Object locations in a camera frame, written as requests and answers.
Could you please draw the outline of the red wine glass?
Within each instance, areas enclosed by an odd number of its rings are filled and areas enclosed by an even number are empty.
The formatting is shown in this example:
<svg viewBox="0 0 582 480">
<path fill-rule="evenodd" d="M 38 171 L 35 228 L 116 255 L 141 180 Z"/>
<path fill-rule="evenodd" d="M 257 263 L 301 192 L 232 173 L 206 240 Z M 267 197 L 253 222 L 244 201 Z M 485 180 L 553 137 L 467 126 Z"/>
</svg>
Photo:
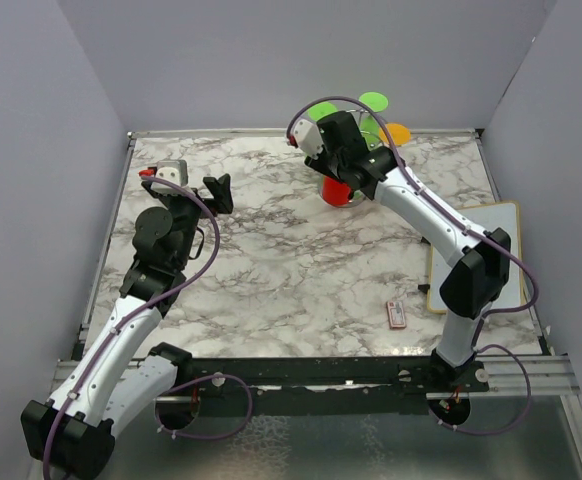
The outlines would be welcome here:
<svg viewBox="0 0 582 480">
<path fill-rule="evenodd" d="M 353 191 L 346 184 L 325 176 L 322 180 L 320 195 L 327 204 L 343 207 L 352 199 Z"/>
</svg>

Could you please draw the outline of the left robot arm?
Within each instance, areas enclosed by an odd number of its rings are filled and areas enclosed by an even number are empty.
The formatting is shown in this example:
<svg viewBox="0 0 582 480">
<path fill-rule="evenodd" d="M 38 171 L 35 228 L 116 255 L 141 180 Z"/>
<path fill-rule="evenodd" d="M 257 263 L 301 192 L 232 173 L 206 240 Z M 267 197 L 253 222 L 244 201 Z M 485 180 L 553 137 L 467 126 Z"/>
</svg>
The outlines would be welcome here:
<svg viewBox="0 0 582 480">
<path fill-rule="evenodd" d="M 232 212 L 231 178 L 204 178 L 207 198 L 156 168 L 144 171 L 141 179 L 161 204 L 142 211 L 135 221 L 135 254 L 105 326 L 48 399 L 29 402 L 21 414 L 29 453 L 41 462 L 45 479 L 54 470 L 77 479 L 96 478 L 117 437 L 155 397 L 164 391 L 181 394 L 191 385 L 192 371 L 177 360 L 183 353 L 174 348 L 148 356 L 132 374 L 126 369 L 180 291 L 193 282 L 184 270 L 200 255 L 193 246 L 200 219 L 214 221 Z"/>
</svg>

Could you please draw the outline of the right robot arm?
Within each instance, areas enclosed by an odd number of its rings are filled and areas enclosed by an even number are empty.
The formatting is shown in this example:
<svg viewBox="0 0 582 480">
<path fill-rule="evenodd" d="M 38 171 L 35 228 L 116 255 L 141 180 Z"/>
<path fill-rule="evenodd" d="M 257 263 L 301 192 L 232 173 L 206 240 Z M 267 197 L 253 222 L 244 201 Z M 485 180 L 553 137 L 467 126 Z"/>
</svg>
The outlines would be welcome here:
<svg viewBox="0 0 582 480">
<path fill-rule="evenodd" d="M 475 357 L 480 317 L 508 283 L 509 234 L 488 231 L 451 208 L 416 178 L 396 149 L 370 149 L 347 111 L 318 122 L 299 120 L 288 139 L 305 153 L 308 167 L 395 212 L 445 260 L 450 272 L 439 292 L 446 320 L 430 378 L 440 390 L 457 388 Z"/>
</svg>

